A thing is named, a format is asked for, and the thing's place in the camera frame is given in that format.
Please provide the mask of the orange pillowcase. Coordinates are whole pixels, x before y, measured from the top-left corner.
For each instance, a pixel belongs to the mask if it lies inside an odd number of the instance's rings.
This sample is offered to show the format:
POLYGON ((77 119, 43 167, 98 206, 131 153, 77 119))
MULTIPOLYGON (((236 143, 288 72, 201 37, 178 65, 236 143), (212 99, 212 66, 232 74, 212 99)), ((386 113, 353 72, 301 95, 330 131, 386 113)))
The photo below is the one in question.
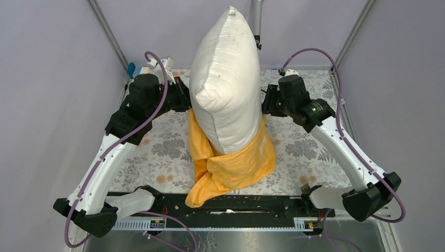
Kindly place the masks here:
POLYGON ((199 126, 193 110, 188 111, 188 145, 194 163, 195 185, 185 204, 198 208, 214 197, 239 190, 265 178, 276 169, 276 151, 262 118, 253 139, 242 150, 219 154, 199 126))

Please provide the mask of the white pillow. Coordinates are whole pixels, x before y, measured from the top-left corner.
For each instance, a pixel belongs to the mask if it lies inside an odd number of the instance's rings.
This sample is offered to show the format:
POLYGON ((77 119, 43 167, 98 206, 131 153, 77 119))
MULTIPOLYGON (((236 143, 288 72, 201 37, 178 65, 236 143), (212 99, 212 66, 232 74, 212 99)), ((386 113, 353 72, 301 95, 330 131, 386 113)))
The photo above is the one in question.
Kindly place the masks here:
POLYGON ((188 87, 196 120, 218 153, 251 142, 262 118, 260 65, 252 31, 233 6, 202 40, 188 87))

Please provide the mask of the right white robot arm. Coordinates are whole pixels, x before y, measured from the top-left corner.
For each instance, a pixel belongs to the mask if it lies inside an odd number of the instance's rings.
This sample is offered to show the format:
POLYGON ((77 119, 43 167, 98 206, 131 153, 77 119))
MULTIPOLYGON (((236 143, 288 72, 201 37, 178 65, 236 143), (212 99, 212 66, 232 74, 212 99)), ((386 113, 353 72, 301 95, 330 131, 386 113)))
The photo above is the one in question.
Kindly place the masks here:
POLYGON ((312 99, 297 73, 283 76, 276 85, 268 85, 262 112, 291 117, 327 149, 351 183, 344 188, 310 188, 308 198, 301 202, 305 215, 314 216, 322 208, 341 209, 363 222, 369 217, 376 218, 376 213, 392 199, 400 202, 396 196, 402 182, 400 176, 385 172, 350 140, 332 107, 323 99, 312 99))

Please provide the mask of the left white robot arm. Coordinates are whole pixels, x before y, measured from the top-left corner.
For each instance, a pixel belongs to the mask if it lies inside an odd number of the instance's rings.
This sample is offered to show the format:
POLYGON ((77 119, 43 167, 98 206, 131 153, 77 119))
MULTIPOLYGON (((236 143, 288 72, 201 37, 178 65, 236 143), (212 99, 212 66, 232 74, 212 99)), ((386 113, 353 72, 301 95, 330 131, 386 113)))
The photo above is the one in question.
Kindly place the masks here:
POLYGON ((128 95, 112 114, 105 128, 99 151, 75 191, 59 198, 53 208, 66 217, 65 240, 69 242, 70 224, 103 237, 117 220, 142 211, 158 215, 163 208, 161 193, 151 186, 140 186, 132 193, 109 196, 109 188, 130 152, 152 129, 152 121, 173 110, 186 112, 191 108, 188 87, 180 77, 166 85, 149 73, 135 77, 128 95))

